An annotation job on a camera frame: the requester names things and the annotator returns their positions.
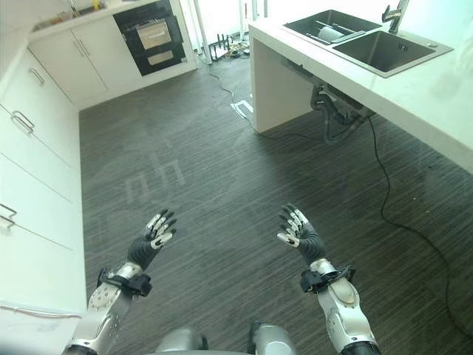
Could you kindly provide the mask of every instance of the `cable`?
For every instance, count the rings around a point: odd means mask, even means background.
[[[198,57],[198,59],[203,62],[207,68],[208,68],[208,74],[210,76],[213,76],[214,78],[217,78],[219,80],[219,86],[222,90],[228,92],[230,95],[231,95],[231,103],[233,104],[233,106],[235,107],[235,92],[230,90],[230,89],[227,89],[226,87],[223,86],[222,84],[222,77],[218,76],[217,74],[213,74],[211,71],[210,71],[210,64],[207,64],[205,63],[201,57]],[[276,137],[272,137],[272,136],[269,136],[269,135],[265,135],[263,133],[260,133],[258,131],[256,131],[253,127],[253,124],[251,123],[250,120],[248,120],[247,117],[241,115],[238,111],[235,110],[235,112],[238,114],[239,117],[243,118],[245,121],[248,122],[248,124],[250,125],[250,128],[253,130],[253,132],[258,135],[259,137],[263,137],[263,138],[267,138],[267,139],[272,139],[272,140],[278,140],[278,139],[282,139],[282,138],[286,138],[286,137],[290,137],[290,136],[294,136],[294,137],[300,137],[300,138],[304,138],[304,139],[308,139],[310,141],[315,141],[315,142],[320,142],[319,139],[316,139],[316,138],[312,138],[312,137],[309,137],[308,135],[302,135],[300,133],[286,133],[285,135],[280,135],[280,136],[276,136]]]
[[[373,136],[373,142],[374,142],[374,147],[375,147],[375,156],[376,160],[378,161],[379,166],[381,167],[381,170],[383,170],[384,177],[386,178],[386,183],[387,183],[387,190],[386,190],[386,196],[384,197],[384,201],[381,204],[381,209],[380,209],[380,215],[381,219],[395,227],[398,227],[400,229],[404,229],[405,231],[409,231],[413,233],[415,236],[421,238],[424,242],[426,242],[434,251],[435,253],[439,256],[439,258],[442,260],[442,263],[445,265],[445,270],[446,270],[446,285],[445,285],[445,307],[447,311],[447,315],[449,317],[450,322],[453,324],[453,326],[459,330],[465,337],[469,338],[470,340],[473,340],[473,334],[471,334],[466,327],[460,323],[459,320],[455,318],[455,316],[452,313],[452,310],[450,309],[450,304],[449,304],[449,289],[450,289],[450,283],[452,281],[452,272],[450,269],[449,262],[445,258],[445,256],[442,254],[439,248],[437,248],[434,243],[423,233],[419,232],[418,230],[405,226],[404,224],[396,223],[391,221],[389,218],[386,217],[384,214],[384,208],[386,207],[387,201],[389,200],[389,195],[391,194],[391,181],[389,179],[389,175],[387,174],[386,167],[383,165],[381,162],[381,159],[379,158],[378,154],[378,139],[376,137],[376,132],[375,132],[375,127],[372,125],[371,118],[368,118],[368,122],[370,123],[370,127],[372,130],[372,136]]]
[[[80,314],[60,314],[60,313],[49,313],[49,312],[40,312],[40,311],[31,311],[30,309],[24,309],[19,307],[12,307],[9,305],[0,305],[1,309],[7,309],[15,313],[23,313],[28,316],[38,317],[38,318],[82,318]]]

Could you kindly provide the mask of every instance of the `robot forearm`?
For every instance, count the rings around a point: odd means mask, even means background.
[[[99,285],[89,299],[87,312],[78,323],[63,355],[107,354],[115,343],[120,324],[138,292],[123,283],[145,275],[140,266],[125,263]]]
[[[311,263],[310,270],[320,275],[337,272],[324,258]],[[317,295],[325,313],[328,335],[339,354],[380,354],[368,319],[361,310],[358,292],[347,278],[338,278]]]

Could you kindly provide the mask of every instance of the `white kitchen cabinet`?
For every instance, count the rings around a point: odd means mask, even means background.
[[[92,65],[110,89],[141,78],[123,36],[112,16],[73,27]]]
[[[84,256],[76,250],[19,226],[7,228],[0,221],[0,263],[0,302],[38,310],[84,311]]]
[[[30,49],[71,102],[141,78],[111,16],[40,38]]]
[[[106,91],[106,86],[90,63],[86,50],[71,31],[55,33],[29,45],[71,102]]]
[[[77,202],[77,171],[31,133],[31,128],[24,118],[20,115],[10,115],[1,106],[0,154],[15,162],[64,199]]]
[[[80,313],[78,111],[29,51],[0,103],[0,304]]]
[[[16,211],[11,219],[32,233],[73,250],[77,232],[70,231],[69,226],[77,218],[75,204],[3,154],[0,171],[0,203]]]
[[[77,109],[67,100],[30,51],[21,59],[1,105],[26,122],[49,149],[69,165],[77,161]]]

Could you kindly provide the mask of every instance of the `vinyl floor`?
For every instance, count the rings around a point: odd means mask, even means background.
[[[252,103],[249,60],[211,71],[235,101]],[[441,259],[380,218],[387,184],[369,124],[328,146],[321,114],[310,112],[266,132],[282,136],[269,139],[230,102],[199,62],[81,112],[88,295],[153,214],[166,207],[177,217],[175,238],[148,270],[154,288],[129,312],[114,354],[151,352],[183,325],[212,349],[244,351],[257,319],[286,328],[301,355],[334,354],[316,296],[299,287],[302,258],[276,239],[286,202],[313,222],[335,266],[356,267],[353,283],[382,354],[470,354],[473,342],[447,317]],[[473,332],[473,176],[384,118],[373,123],[392,184],[386,215],[445,255],[452,313]]]

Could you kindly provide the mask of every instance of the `robot finger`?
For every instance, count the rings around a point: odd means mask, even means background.
[[[282,242],[286,244],[289,244],[290,246],[294,248],[297,248],[299,246],[299,239],[296,237],[293,237],[285,233],[278,233],[276,236],[278,237],[279,240],[281,240]]]
[[[294,223],[295,223],[297,226],[302,226],[301,220],[299,219],[299,217],[297,216],[297,214],[294,212],[294,210],[291,209],[291,207],[286,206],[286,205],[283,205],[283,206],[282,206],[282,210],[283,210],[284,212],[286,212],[287,215],[290,216],[290,218],[294,221]]]
[[[296,233],[291,228],[283,225],[281,225],[280,227],[283,231],[286,232],[286,234],[289,234],[291,237],[296,237]]]
[[[153,225],[154,235],[156,235],[156,231],[173,215],[174,215],[174,212],[167,212],[167,210],[165,214],[161,215],[160,219],[158,219],[156,223]]]
[[[308,224],[309,220],[302,214],[302,212],[299,211],[297,207],[295,207],[292,203],[287,204],[296,214],[296,216],[299,218],[302,224]]]
[[[280,213],[279,218],[281,218],[285,222],[285,224],[291,227],[294,231],[297,231],[299,229],[299,227],[294,223],[294,221],[290,217]]]
[[[158,249],[162,247],[165,243],[171,240],[171,238],[174,236],[175,230],[169,231],[165,234],[160,235],[158,238],[153,239],[151,241],[151,247],[153,249]]]
[[[156,222],[163,216],[165,213],[167,213],[167,209],[162,210],[160,213],[156,214],[147,224],[146,228],[147,229],[152,229],[153,226],[156,224]]]
[[[154,237],[161,235],[162,233],[166,231],[166,229],[168,229],[170,226],[172,226],[175,223],[176,223],[175,218],[173,218],[169,222],[165,222],[160,228],[156,230],[156,235]]]

